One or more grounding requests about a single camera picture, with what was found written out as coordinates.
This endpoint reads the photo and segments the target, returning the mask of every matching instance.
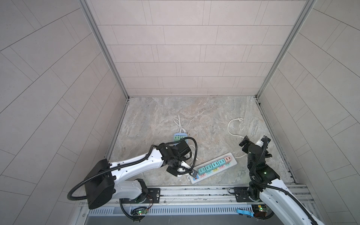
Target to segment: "wall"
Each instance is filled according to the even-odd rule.
[[[255,95],[304,3],[88,0],[130,96]]]
[[[65,224],[124,101],[76,0],[0,1],[0,224]]]
[[[360,224],[360,2],[318,0],[260,102],[326,224]]]

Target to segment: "white power strip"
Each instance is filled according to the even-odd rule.
[[[229,152],[229,153],[227,153],[227,154],[225,154],[225,155],[219,156],[219,157],[217,157],[217,158],[215,158],[215,159],[213,159],[213,160],[210,160],[210,161],[208,161],[208,162],[206,162],[206,163],[203,163],[203,164],[201,164],[201,165],[195,166],[194,169],[195,169],[196,171],[198,171],[200,168],[206,167],[207,165],[210,165],[210,164],[212,164],[212,163],[214,163],[214,162],[217,162],[217,161],[219,161],[219,160],[221,160],[221,159],[224,159],[224,158],[226,158],[226,157],[230,157],[230,158],[231,158],[231,161],[230,161],[229,163],[224,164],[224,165],[222,165],[222,166],[220,166],[220,167],[218,167],[218,168],[216,168],[216,169],[214,169],[214,170],[211,170],[211,171],[209,171],[209,172],[206,172],[206,173],[204,173],[203,175],[197,175],[195,178],[193,178],[193,177],[191,177],[191,176],[188,176],[188,180],[190,180],[192,184],[195,184],[195,183],[197,183],[197,182],[199,182],[199,181],[201,181],[201,180],[204,180],[204,179],[206,179],[206,178],[208,178],[208,177],[210,177],[210,176],[212,176],[212,175],[215,175],[215,174],[217,174],[217,173],[220,173],[220,172],[222,172],[222,171],[224,171],[224,170],[226,170],[226,169],[228,169],[228,168],[230,168],[230,167],[238,164],[238,162],[235,160],[235,157],[233,156],[233,154],[231,154],[231,152]]]

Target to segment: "stone-patterned surface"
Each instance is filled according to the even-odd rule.
[[[227,132],[227,125],[231,119],[244,118],[242,123],[231,122],[229,130],[233,134],[248,135],[253,142],[263,135],[271,138],[252,96],[131,98],[110,161],[129,159],[147,153],[152,144],[172,141],[173,134],[178,130],[178,126],[173,122],[177,115],[180,115],[181,124],[189,136],[197,141],[198,161],[195,165],[228,152],[235,157],[244,154],[239,146],[242,138],[231,136]],[[284,182],[293,182],[273,141],[270,142],[268,151],[273,155],[267,159],[268,165]],[[197,184],[248,183],[250,177],[247,157],[236,160],[236,166]],[[189,159],[187,163],[190,165],[192,160]],[[148,186],[191,184],[185,175],[176,178],[166,172],[166,168],[167,166],[149,170],[132,179],[142,178]]]

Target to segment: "blue velcro strap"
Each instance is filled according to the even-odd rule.
[[[240,214],[244,214],[244,215],[248,215],[248,216],[252,216],[254,217],[254,213],[253,212],[250,212],[250,211],[246,211],[246,210],[236,210],[237,213],[240,213]]]

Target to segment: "pink outlet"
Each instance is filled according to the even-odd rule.
[[[230,156],[225,157],[225,162],[226,162],[226,164],[231,162],[231,157]]]

